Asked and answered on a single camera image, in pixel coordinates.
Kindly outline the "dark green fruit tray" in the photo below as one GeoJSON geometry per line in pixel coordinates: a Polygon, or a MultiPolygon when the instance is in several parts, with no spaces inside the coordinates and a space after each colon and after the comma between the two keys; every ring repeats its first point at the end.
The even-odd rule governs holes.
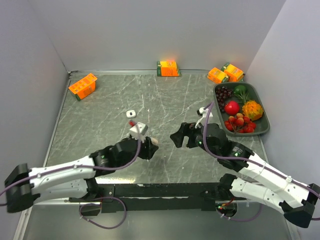
{"type": "Polygon", "coordinates": [[[257,93],[256,89],[251,84],[245,83],[245,82],[225,82],[225,83],[220,83],[220,84],[216,85],[213,88],[213,93],[214,93],[214,102],[215,102],[215,105],[216,105],[217,114],[218,114],[219,120],[221,122],[222,129],[225,131],[225,133],[228,136],[233,136],[233,137],[257,136],[257,135],[265,134],[270,129],[270,123],[269,123],[267,114],[265,113],[263,104],[262,104],[262,102],[260,100],[260,97],[258,96],[258,93],[257,93]],[[230,101],[236,101],[239,104],[239,107],[240,107],[239,113],[243,114],[242,107],[243,107],[243,105],[245,103],[242,103],[234,95],[234,88],[236,86],[238,86],[238,85],[244,85],[246,87],[248,93],[249,93],[250,101],[256,101],[263,108],[262,117],[260,119],[258,119],[258,120],[252,121],[252,122],[254,122],[256,124],[256,129],[255,129],[255,131],[253,133],[234,133],[234,132],[231,132],[231,131],[227,130],[225,125],[224,125],[224,121],[227,121],[230,115],[228,115],[225,112],[221,112],[220,109],[219,109],[219,106],[218,106],[218,101],[217,101],[217,98],[216,98],[215,89],[218,88],[218,87],[227,87],[227,88],[233,90],[233,96],[229,100],[227,100],[225,104],[227,104],[230,101]]]}

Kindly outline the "orange box right front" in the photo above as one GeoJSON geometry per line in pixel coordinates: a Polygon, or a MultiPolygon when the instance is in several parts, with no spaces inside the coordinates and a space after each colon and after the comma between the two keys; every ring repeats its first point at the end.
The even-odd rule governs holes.
{"type": "Polygon", "coordinates": [[[230,79],[230,77],[226,73],[224,73],[223,71],[221,71],[216,67],[212,68],[208,72],[207,78],[212,82],[214,82],[215,84],[226,83],[230,79]]]}

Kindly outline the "green lime with leaves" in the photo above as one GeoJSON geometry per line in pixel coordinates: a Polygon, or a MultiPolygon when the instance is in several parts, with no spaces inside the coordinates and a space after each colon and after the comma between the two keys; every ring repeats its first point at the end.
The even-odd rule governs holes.
{"type": "Polygon", "coordinates": [[[233,94],[242,102],[246,103],[250,100],[250,95],[247,88],[244,85],[237,85],[234,90],[233,94]]]}

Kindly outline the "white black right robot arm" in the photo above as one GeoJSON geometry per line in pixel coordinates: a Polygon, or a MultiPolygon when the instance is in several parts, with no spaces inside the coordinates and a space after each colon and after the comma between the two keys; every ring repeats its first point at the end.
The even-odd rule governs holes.
{"type": "Polygon", "coordinates": [[[301,228],[308,228],[311,221],[316,220],[313,214],[320,197],[319,185],[299,182],[277,170],[248,147],[229,140],[216,123],[196,127],[195,123],[183,122],[179,130],[170,135],[177,148],[182,146],[185,137],[188,137],[187,148],[200,147],[225,168],[258,182],[253,184],[226,174],[218,187],[223,199],[234,196],[261,203],[301,228]]]}

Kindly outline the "white earbud charging case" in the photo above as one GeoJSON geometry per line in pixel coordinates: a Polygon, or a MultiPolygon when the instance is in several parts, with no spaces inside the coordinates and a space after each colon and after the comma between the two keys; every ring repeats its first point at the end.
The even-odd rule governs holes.
{"type": "Polygon", "coordinates": [[[137,116],[137,113],[136,113],[135,110],[128,110],[128,111],[126,112],[126,117],[127,117],[128,119],[135,118],[136,116],[137,116]]]}

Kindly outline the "orange box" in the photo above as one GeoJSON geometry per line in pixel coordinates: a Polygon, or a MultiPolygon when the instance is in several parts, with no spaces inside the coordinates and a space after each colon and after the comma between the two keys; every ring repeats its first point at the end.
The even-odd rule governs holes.
{"type": "Polygon", "coordinates": [[[182,75],[176,61],[157,61],[156,73],[158,77],[179,77],[182,75]]]}
{"type": "Polygon", "coordinates": [[[230,79],[230,77],[226,73],[224,73],[223,71],[221,71],[216,67],[212,68],[208,72],[207,78],[212,82],[214,82],[215,84],[226,83],[230,79]]]}
{"type": "Polygon", "coordinates": [[[228,82],[242,82],[245,76],[245,73],[241,69],[229,62],[227,62],[220,70],[228,76],[228,82]]]}
{"type": "Polygon", "coordinates": [[[68,90],[75,96],[78,101],[83,100],[96,90],[97,77],[89,73],[87,76],[71,84],[68,90]]]}

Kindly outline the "orange spiky fruit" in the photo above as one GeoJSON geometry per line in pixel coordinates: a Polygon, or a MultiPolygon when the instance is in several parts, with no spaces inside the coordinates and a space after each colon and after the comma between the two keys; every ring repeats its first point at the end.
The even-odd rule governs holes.
{"type": "Polygon", "coordinates": [[[264,109],[256,101],[249,100],[242,106],[242,113],[249,117],[251,121],[256,121],[263,116],[264,109]]]}

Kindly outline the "red apple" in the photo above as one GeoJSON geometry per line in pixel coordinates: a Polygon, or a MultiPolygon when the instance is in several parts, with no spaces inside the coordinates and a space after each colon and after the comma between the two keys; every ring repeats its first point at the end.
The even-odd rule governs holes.
{"type": "Polygon", "coordinates": [[[236,115],[240,112],[240,105],[236,101],[229,101],[224,106],[224,112],[230,116],[236,115]]]}

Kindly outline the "dark purple grape bunch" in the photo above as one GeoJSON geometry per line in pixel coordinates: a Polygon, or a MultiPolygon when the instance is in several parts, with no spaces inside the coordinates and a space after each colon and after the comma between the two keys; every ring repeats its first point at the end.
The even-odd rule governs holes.
{"type": "Polygon", "coordinates": [[[233,96],[233,90],[225,86],[218,87],[215,90],[215,96],[218,102],[219,110],[224,113],[226,101],[233,96]]]}

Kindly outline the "orange box right back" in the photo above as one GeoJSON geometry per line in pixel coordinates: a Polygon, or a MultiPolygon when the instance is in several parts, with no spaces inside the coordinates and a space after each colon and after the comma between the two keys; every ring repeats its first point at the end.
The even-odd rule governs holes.
{"type": "Polygon", "coordinates": [[[228,82],[242,82],[245,76],[245,73],[241,69],[229,62],[227,62],[220,70],[228,76],[228,82]]]}

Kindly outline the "orange box far left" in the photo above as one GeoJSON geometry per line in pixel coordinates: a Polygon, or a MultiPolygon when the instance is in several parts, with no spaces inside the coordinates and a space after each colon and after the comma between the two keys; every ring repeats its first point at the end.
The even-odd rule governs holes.
{"type": "Polygon", "coordinates": [[[96,90],[97,77],[89,73],[87,76],[71,84],[68,90],[75,96],[78,101],[83,100],[96,90]]]}

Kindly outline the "red yellow cherry bunch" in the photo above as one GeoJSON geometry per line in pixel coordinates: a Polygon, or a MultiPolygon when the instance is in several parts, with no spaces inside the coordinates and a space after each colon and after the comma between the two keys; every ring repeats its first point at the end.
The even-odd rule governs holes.
{"type": "Polygon", "coordinates": [[[224,121],[224,126],[228,131],[236,134],[253,133],[257,127],[248,116],[243,115],[242,113],[237,113],[235,116],[229,116],[228,120],[224,121]]]}

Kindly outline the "beige earbud charging case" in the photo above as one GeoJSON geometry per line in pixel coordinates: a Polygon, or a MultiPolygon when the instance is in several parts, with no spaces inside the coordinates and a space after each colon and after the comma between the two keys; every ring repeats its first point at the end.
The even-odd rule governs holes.
{"type": "Polygon", "coordinates": [[[154,137],[149,137],[149,138],[150,138],[150,141],[151,141],[151,143],[153,145],[158,145],[159,144],[159,141],[156,138],[154,138],[154,137]]]}

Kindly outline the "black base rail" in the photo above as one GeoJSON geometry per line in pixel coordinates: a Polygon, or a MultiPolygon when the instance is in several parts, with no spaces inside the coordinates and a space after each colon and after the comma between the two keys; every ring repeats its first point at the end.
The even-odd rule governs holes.
{"type": "Polygon", "coordinates": [[[127,211],[161,210],[201,210],[215,211],[216,203],[230,200],[243,200],[234,197],[217,182],[207,183],[126,183],[99,184],[96,195],[90,193],[84,198],[69,198],[71,203],[102,203],[102,213],[115,213],[124,208],[127,211]]]}

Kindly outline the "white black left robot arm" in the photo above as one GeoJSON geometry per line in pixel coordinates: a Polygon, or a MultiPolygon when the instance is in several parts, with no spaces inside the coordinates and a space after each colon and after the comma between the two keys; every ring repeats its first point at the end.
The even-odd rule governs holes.
{"type": "Polygon", "coordinates": [[[150,160],[158,150],[153,137],[127,137],[78,160],[49,167],[17,165],[4,181],[8,213],[22,212],[36,203],[60,198],[95,200],[99,195],[96,177],[130,166],[137,158],[150,160]]]}

